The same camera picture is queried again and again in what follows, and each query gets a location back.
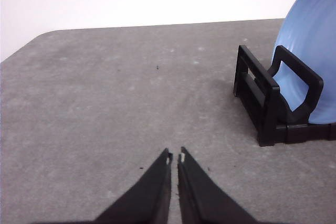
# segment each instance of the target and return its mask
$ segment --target blue plate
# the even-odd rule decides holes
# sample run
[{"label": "blue plate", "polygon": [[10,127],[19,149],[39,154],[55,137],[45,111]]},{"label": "blue plate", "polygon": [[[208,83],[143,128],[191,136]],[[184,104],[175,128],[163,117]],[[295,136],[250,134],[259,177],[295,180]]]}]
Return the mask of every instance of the blue plate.
[{"label": "blue plate", "polygon": [[[323,91],[309,122],[336,122],[336,0],[296,0],[274,50],[277,45],[284,45],[323,79]],[[296,109],[308,86],[283,63],[274,79],[290,108]]]}]

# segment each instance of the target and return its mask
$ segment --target dish rack handle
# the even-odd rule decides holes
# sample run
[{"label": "dish rack handle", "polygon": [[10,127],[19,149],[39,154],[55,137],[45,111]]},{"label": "dish rack handle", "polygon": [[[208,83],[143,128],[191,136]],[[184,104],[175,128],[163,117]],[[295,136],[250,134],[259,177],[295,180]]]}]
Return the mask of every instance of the dish rack handle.
[{"label": "dish rack handle", "polygon": [[276,47],[272,64],[268,69],[268,73],[272,77],[279,71],[281,62],[286,64],[308,85],[308,92],[303,103],[294,111],[291,111],[286,99],[281,96],[285,108],[279,110],[278,117],[287,123],[307,123],[310,114],[319,102],[323,89],[323,79],[284,46]]}]

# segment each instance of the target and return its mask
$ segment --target gray countertop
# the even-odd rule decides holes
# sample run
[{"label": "gray countertop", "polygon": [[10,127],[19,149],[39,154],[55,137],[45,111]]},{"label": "gray countertop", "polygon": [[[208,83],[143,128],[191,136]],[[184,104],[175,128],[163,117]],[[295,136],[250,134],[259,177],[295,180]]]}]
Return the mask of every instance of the gray countertop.
[{"label": "gray countertop", "polygon": [[336,142],[259,147],[233,96],[238,45],[269,66],[281,22],[61,30],[33,39],[1,64],[2,223],[94,219],[165,147],[174,153],[169,223],[181,223],[183,145],[258,220],[334,224]]}]

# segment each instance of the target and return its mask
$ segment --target speckled gray surface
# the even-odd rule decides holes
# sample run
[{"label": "speckled gray surface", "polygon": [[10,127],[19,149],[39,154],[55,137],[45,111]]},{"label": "speckled gray surface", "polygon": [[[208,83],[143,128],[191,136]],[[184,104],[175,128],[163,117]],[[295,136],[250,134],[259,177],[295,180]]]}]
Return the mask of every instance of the speckled gray surface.
[{"label": "speckled gray surface", "polygon": [[281,21],[62,30],[32,40],[1,64],[2,223],[93,219],[165,147],[175,154],[169,223],[181,223],[184,145],[257,219],[334,224],[336,142],[261,148],[232,93],[238,45],[269,66]]}]

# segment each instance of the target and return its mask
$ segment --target black plastic holder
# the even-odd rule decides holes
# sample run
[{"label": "black plastic holder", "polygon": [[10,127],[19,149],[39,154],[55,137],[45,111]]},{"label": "black plastic holder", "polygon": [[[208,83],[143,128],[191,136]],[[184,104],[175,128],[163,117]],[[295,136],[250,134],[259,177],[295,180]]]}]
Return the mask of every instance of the black plastic holder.
[{"label": "black plastic holder", "polygon": [[[280,63],[286,64],[309,87],[304,102],[291,111],[273,79]],[[336,123],[310,124],[323,89],[323,80],[284,46],[276,48],[271,67],[266,70],[246,46],[239,46],[234,95],[240,97],[258,131],[260,146],[275,143],[302,143],[308,140],[336,140]]]}]

